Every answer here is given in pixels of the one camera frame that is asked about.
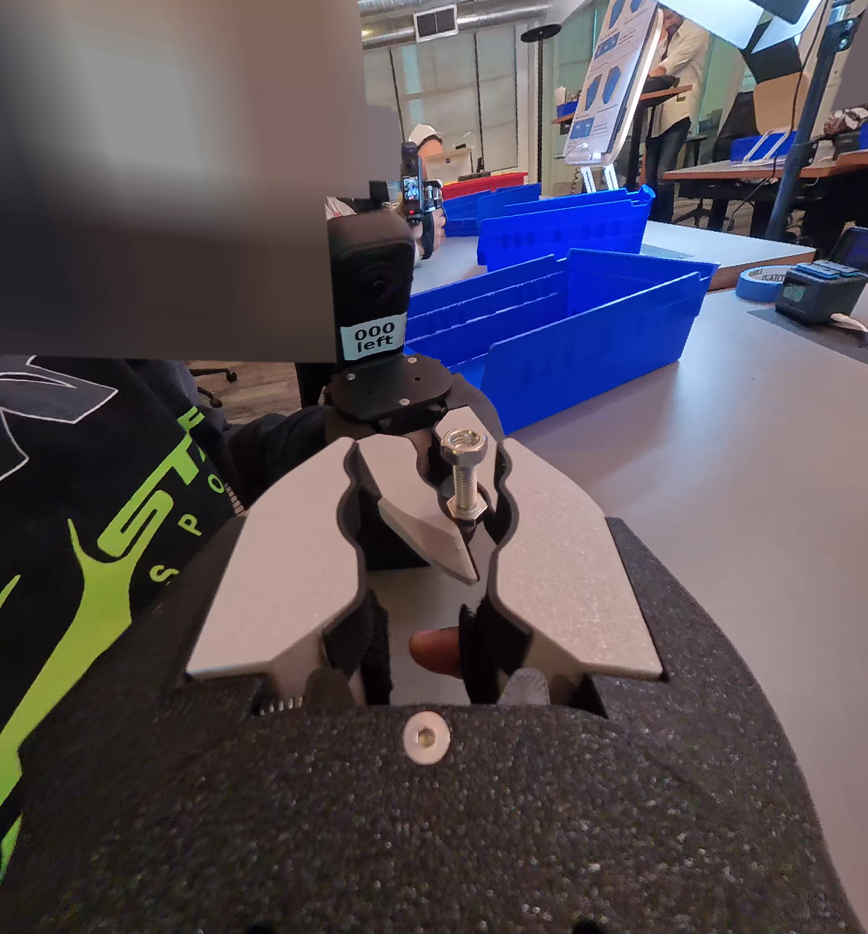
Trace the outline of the instruction poster on tan board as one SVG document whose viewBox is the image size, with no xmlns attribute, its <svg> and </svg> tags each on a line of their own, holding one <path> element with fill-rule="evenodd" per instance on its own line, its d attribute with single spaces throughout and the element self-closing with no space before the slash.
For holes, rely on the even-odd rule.
<svg viewBox="0 0 868 934">
<path fill-rule="evenodd" d="M 564 161 L 613 164 L 628 137 L 662 27 L 655 1 L 611 1 L 602 18 Z"/>
</svg>

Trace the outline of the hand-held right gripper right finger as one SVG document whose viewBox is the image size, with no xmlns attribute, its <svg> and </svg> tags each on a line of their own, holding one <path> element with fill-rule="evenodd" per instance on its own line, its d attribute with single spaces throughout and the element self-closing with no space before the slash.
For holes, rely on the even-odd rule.
<svg viewBox="0 0 868 934">
<path fill-rule="evenodd" d="M 463 683 L 492 704 L 512 676 L 543 676 L 568 704 L 593 675 L 657 681 L 659 652 L 601 508 L 578 485 L 508 439 L 487 457 L 502 468 L 499 524 L 485 597 L 461 626 Z"/>
</svg>

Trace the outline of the person's right hand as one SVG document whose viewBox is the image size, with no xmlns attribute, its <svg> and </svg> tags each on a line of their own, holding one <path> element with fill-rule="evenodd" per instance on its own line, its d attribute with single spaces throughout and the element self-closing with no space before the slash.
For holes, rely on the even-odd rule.
<svg viewBox="0 0 868 934">
<path fill-rule="evenodd" d="M 407 648 L 412 660 L 426 671 L 463 677 L 459 627 L 418 631 L 409 637 Z"/>
</svg>

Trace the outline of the black floor lamp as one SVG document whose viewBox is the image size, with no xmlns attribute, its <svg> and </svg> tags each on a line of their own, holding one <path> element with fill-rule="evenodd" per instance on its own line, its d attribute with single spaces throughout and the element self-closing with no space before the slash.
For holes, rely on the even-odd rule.
<svg viewBox="0 0 868 934">
<path fill-rule="evenodd" d="M 533 52 L 534 57 L 534 174 L 533 183 L 542 190 L 543 185 L 543 123 L 544 123 L 544 58 L 545 44 L 557 37 L 562 26 L 557 22 L 548 22 L 526 30 L 521 36 L 521 43 Z"/>
</svg>

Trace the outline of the steel hex bolt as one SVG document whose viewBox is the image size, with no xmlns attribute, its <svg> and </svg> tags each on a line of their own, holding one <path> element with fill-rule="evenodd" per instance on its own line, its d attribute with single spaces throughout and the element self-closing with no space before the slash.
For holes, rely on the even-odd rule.
<svg viewBox="0 0 868 934">
<path fill-rule="evenodd" d="M 452 479 L 454 492 L 447 501 L 448 513 L 458 523 L 475 525 L 489 509 L 478 488 L 477 467 L 454 465 Z"/>
</svg>

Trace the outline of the wood-topped office desk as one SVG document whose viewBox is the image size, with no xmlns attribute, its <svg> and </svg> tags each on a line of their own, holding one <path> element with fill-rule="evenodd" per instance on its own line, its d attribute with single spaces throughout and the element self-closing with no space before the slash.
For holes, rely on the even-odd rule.
<svg viewBox="0 0 868 934">
<path fill-rule="evenodd" d="M 749 235 L 766 237 L 773 205 L 780 188 L 785 162 L 712 162 L 668 172 L 666 180 L 678 185 L 682 196 L 723 201 L 730 204 L 726 232 L 736 229 L 733 219 L 738 206 L 749 204 L 758 221 L 750 225 Z M 811 204 L 845 188 L 855 176 L 868 174 L 868 149 L 849 151 L 838 157 L 826 157 L 801 170 L 795 193 L 791 198 L 785 230 L 790 229 L 795 215 Z"/>
</svg>

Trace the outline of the red plastic bin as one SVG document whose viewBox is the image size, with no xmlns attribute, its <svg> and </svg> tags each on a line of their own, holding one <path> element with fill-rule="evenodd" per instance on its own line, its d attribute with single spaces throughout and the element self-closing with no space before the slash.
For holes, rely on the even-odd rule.
<svg viewBox="0 0 868 934">
<path fill-rule="evenodd" d="M 445 183 L 443 185 L 443 200 L 451 201 L 460 197 L 480 193 L 493 193 L 502 189 L 517 188 L 525 184 L 528 179 L 526 172 L 506 172 L 492 175 L 475 176 L 474 178 Z"/>
</svg>

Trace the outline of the black battery charger case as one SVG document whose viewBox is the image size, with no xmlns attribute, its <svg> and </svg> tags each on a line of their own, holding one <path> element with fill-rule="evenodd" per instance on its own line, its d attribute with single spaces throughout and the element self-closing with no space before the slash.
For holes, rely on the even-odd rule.
<svg viewBox="0 0 868 934">
<path fill-rule="evenodd" d="M 826 324 L 851 316 L 868 285 L 868 228 L 844 230 L 828 259 L 799 263 L 785 274 L 778 313 L 803 324 Z"/>
</svg>

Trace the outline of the cardboard box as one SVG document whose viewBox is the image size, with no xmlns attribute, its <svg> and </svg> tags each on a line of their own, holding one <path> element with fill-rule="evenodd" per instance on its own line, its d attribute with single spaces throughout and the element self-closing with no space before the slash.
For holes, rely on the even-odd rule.
<svg viewBox="0 0 868 934">
<path fill-rule="evenodd" d="M 758 135 L 794 132 L 809 90 L 809 79 L 801 72 L 758 83 L 753 106 Z"/>
</svg>

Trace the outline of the steel hex nut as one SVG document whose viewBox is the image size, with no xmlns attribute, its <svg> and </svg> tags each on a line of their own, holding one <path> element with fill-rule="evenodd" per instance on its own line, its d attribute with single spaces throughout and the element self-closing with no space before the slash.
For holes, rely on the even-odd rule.
<svg viewBox="0 0 868 934">
<path fill-rule="evenodd" d="M 440 439 L 440 456 L 454 468 L 473 468 L 482 463 L 488 453 L 489 438 L 484 431 L 454 429 Z"/>
</svg>

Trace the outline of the blue masking tape roll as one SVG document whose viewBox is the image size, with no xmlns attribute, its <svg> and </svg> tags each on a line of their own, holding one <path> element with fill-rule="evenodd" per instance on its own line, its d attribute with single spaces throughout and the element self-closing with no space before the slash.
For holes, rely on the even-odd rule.
<svg viewBox="0 0 868 934">
<path fill-rule="evenodd" d="M 768 265 L 753 267 L 739 274 L 735 286 L 737 297 L 760 304 L 773 305 L 781 293 L 790 265 Z"/>
</svg>

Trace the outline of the person's left forearm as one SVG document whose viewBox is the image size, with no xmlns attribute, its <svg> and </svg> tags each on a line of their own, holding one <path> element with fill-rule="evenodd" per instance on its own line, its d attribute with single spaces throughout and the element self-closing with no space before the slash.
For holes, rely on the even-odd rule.
<svg viewBox="0 0 868 934">
<path fill-rule="evenodd" d="M 328 411 L 318 404 L 293 414 L 269 413 L 245 424 L 227 424 L 223 436 L 230 475 L 239 483 L 244 507 L 326 447 Z"/>
</svg>

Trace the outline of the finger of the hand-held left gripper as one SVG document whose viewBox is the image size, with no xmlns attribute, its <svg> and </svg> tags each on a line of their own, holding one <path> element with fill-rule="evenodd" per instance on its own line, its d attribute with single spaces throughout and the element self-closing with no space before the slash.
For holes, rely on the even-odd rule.
<svg viewBox="0 0 868 934">
<path fill-rule="evenodd" d="M 478 582 L 463 534 L 419 473 L 411 440 L 374 434 L 355 441 L 346 472 L 354 481 L 346 495 L 346 535 L 367 572 L 429 566 L 467 585 Z"/>
</svg>

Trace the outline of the black tripod pole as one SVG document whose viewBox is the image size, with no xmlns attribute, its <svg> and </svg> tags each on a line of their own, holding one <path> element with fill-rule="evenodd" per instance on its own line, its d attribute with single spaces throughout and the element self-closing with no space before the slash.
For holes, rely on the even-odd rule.
<svg viewBox="0 0 868 934">
<path fill-rule="evenodd" d="M 766 229 L 767 238 L 782 242 L 788 228 L 790 208 L 799 187 L 801 171 L 807 166 L 810 139 L 837 53 L 848 50 L 858 30 L 861 13 L 850 12 L 851 2 L 833 2 L 817 48 L 815 68 L 794 134 L 778 194 Z"/>
</svg>

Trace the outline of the white poster stand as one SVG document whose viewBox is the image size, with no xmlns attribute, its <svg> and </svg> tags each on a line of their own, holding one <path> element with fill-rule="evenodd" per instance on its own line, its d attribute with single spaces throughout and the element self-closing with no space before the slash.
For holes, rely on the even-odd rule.
<svg viewBox="0 0 868 934">
<path fill-rule="evenodd" d="M 573 166 L 585 193 L 614 192 L 623 187 L 617 162 L 622 146 L 606 152 L 591 151 L 582 143 L 570 143 L 564 154 L 565 163 Z"/>
</svg>

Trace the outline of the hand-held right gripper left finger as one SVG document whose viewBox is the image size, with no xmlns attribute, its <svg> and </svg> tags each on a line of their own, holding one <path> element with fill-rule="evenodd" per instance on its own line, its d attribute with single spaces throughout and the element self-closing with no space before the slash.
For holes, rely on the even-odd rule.
<svg viewBox="0 0 868 934">
<path fill-rule="evenodd" d="M 199 630 L 194 680 L 264 674 L 304 697 L 313 671 L 340 671 L 358 704 L 392 690 L 387 615 L 370 590 L 360 531 L 359 449 L 344 438 L 263 493 Z"/>
</svg>

